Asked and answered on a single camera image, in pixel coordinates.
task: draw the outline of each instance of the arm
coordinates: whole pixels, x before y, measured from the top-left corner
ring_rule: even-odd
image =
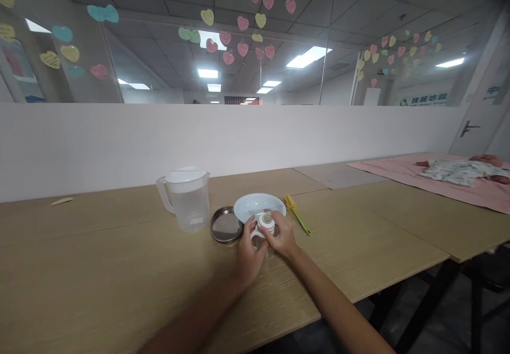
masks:
[[[349,299],[296,244],[292,224],[279,212],[271,212],[278,225],[274,237],[259,226],[269,244],[288,261],[307,287],[317,308],[351,354],[395,354],[389,344],[361,315]]]
[[[264,243],[258,251],[251,244],[253,219],[244,226],[237,268],[209,285],[188,310],[152,337],[138,354],[193,353],[200,348],[220,318],[255,281],[262,267],[268,244]]]

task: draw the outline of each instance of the hand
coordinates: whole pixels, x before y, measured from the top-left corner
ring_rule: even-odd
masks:
[[[255,216],[250,217],[244,225],[244,233],[239,242],[239,257],[235,270],[236,278],[247,287],[253,284],[257,278],[269,248],[267,241],[258,250],[253,246],[250,233],[253,232],[257,224],[257,222],[253,222],[254,218]]]
[[[265,211],[271,212],[273,220],[275,220],[275,224],[278,225],[279,234],[277,237],[274,237],[271,232],[262,226],[259,226],[259,230],[264,234],[264,236],[266,236],[266,240],[269,242],[270,246],[276,249],[276,251],[282,256],[290,258],[299,249],[296,244],[296,240],[294,239],[294,228],[292,223],[278,211]]]

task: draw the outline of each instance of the metal lid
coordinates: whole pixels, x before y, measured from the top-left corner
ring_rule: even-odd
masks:
[[[234,214],[234,207],[226,206],[212,215],[210,224],[211,235],[219,243],[227,244],[243,234],[243,224]]]

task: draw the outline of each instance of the floor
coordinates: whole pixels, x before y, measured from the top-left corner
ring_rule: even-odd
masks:
[[[430,270],[435,274],[437,268]],[[401,296],[392,310],[381,335],[394,345],[407,322],[416,310],[428,286],[418,278],[406,281]],[[484,313],[506,299],[510,292],[495,294],[484,290]],[[470,345],[471,281],[460,275],[438,306],[434,316],[409,351],[409,354],[468,354]],[[373,305],[369,300],[356,304],[358,310],[369,317]],[[482,333],[483,354],[508,354],[510,352],[510,308],[484,325]],[[347,353],[324,320],[310,324],[292,334],[261,347],[252,354],[269,353]]]

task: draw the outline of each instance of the ceiling tile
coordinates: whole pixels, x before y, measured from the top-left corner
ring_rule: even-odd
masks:
[[[121,9],[143,13],[169,15],[163,0],[113,0]]]

